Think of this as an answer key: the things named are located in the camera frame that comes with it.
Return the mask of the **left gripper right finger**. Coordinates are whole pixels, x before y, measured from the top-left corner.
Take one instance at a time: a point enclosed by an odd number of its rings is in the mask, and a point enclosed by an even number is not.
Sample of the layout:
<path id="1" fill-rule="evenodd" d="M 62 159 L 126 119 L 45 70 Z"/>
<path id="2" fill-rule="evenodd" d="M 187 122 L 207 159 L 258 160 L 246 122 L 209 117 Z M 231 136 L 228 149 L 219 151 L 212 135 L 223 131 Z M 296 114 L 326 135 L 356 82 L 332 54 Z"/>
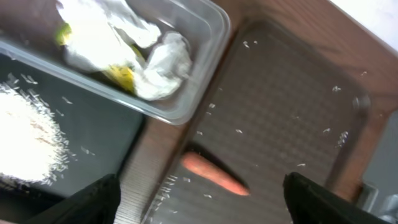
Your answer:
<path id="1" fill-rule="evenodd" d="M 388 224 L 298 172 L 284 177 L 283 188 L 293 224 Z"/>

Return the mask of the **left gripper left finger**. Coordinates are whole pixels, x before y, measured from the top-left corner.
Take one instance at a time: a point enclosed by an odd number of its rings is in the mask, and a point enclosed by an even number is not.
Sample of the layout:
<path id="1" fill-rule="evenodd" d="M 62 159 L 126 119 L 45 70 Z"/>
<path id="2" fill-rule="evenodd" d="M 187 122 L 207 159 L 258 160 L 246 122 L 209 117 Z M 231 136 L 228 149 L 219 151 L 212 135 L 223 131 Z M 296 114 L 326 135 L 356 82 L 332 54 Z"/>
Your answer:
<path id="1" fill-rule="evenodd" d="M 108 174 L 24 223 L 113 224 L 120 201 L 120 181 Z"/>

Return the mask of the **orange carrot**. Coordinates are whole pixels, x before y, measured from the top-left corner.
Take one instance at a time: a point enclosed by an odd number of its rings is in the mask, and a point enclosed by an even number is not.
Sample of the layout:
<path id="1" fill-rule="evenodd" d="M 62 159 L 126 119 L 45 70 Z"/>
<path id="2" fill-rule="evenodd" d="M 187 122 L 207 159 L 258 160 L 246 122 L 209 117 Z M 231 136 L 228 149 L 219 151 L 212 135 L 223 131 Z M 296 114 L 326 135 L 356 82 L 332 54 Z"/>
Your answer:
<path id="1" fill-rule="evenodd" d="M 240 196 L 248 196 L 250 191 L 236 178 L 195 152 L 187 152 L 180 159 L 181 165 L 194 174 Z"/>

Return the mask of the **yellow snack wrapper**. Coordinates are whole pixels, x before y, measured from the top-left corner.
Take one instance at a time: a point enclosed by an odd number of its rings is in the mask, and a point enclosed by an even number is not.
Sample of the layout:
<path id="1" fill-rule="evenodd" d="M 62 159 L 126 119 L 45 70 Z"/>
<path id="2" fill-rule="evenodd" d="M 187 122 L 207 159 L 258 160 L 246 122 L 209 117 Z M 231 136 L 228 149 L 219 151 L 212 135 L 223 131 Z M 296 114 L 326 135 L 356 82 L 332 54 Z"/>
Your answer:
<path id="1" fill-rule="evenodd" d="M 134 74 L 145 60 L 117 29 L 109 25 L 72 27 L 65 22 L 55 34 L 55 41 L 63 47 L 63 58 L 69 66 L 84 73 L 102 73 L 124 91 L 135 93 Z"/>

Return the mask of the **white tissue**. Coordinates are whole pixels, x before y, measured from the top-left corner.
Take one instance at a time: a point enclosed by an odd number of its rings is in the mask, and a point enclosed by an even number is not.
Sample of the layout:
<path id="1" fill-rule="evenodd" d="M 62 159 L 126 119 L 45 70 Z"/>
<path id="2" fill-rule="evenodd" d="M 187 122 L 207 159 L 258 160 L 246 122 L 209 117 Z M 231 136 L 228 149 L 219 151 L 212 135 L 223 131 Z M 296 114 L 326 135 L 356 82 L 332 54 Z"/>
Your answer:
<path id="1" fill-rule="evenodd" d="M 166 98 L 190 76 L 191 67 L 187 39 L 178 32 L 167 32 L 152 49 L 144 68 L 134 74 L 135 94 L 147 101 Z"/>
<path id="2" fill-rule="evenodd" d="M 131 46 L 148 48 L 161 35 L 155 24 L 139 17 L 125 0 L 64 0 L 57 10 L 71 30 L 65 41 L 65 61 L 85 72 L 112 65 L 141 67 L 144 61 Z"/>

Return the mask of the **black waste tray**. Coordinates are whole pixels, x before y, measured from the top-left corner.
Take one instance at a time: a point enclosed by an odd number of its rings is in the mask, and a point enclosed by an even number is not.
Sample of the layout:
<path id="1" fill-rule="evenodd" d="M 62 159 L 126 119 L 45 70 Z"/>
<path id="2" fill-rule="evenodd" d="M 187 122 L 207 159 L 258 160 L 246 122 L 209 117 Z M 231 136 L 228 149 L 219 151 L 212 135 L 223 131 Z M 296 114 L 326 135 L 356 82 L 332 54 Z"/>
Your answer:
<path id="1" fill-rule="evenodd" d="M 68 140 L 67 169 L 51 185 L 1 191 L 1 219 L 21 223 L 75 194 L 106 174 L 119 174 L 142 131 L 144 116 L 8 56 L 1 81 L 15 77 L 26 93 L 38 94 Z"/>

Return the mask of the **white rice pile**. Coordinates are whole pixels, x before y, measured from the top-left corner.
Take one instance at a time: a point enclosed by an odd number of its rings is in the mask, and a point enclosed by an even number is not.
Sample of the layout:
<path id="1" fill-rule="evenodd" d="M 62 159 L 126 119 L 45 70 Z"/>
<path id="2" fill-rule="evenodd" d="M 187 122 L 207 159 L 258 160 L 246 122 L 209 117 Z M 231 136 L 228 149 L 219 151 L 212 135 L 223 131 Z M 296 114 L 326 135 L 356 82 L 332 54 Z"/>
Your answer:
<path id="1" fill-rule="evenodd" d="M 34 90 L 30 77 L 9 73 L 1 82 L 1 178 L 51 186 L 68 169 L 74 153 L 55 112 Z"/>

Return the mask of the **dark brown serving tray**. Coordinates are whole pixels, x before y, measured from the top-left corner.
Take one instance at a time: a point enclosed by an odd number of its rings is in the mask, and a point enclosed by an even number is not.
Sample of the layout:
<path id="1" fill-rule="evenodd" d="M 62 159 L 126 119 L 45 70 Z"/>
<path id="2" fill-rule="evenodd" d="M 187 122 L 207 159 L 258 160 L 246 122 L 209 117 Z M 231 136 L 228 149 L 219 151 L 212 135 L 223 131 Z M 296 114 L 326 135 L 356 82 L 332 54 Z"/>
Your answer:
<path id="1" fill-rule="evenodd" d="M 186 148 L 246 185 L 239 196 L 178 159 L 145 223 L 290 223 L 282 183 L 291 172 L 331 187 L 366 120 L 368 94 L 271 21 L 240 31 L 189 129 Z"/>

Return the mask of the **clear plastic bin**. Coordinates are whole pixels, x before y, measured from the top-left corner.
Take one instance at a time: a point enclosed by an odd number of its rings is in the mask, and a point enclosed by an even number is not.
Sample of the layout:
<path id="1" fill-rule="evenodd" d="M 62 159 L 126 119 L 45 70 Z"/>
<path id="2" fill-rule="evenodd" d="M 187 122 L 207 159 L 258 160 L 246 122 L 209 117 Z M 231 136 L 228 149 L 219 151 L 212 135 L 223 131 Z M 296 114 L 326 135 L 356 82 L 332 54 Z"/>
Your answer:
<path id="1" fill-rule="evenodd" d="M 164 100 L 129 96 L 62 62 L 53 41 L 62 20 L 55 1 L 1 1 L 1 52 L 109 100 L 159 119 L 186 123 L 194 114 L 216 70 L 231 33 L 228 14 L 211 1 L 130 0 L 133 11 L 161 31 L 187 38 L 192 69 L 188 80 Z"/>

